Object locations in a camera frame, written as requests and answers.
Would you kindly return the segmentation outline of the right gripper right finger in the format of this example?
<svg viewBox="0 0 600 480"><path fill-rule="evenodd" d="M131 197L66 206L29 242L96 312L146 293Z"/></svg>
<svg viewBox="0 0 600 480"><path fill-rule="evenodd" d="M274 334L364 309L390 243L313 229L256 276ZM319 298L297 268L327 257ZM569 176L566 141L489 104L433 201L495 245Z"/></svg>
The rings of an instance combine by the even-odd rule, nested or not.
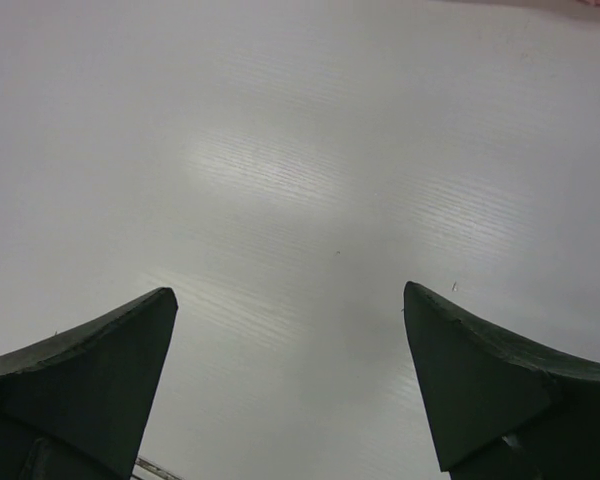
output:
<svg viewBox="0 0 600 480"><path fill-rule="evenodd" d="M485 321L415 282L404 322L442 472L600 479L600 363Z"/></svg>

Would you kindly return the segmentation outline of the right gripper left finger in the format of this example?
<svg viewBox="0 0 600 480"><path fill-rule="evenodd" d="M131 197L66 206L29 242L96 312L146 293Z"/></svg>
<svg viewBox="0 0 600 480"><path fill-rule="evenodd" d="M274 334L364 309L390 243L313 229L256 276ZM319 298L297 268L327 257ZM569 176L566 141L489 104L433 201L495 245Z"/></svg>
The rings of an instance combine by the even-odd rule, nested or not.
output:
<svg viewBox="0 0 600 480"><path fill-rule="evenodd" d="M128 479L177 314L170 288L0 356L0 479Z"/></svg>

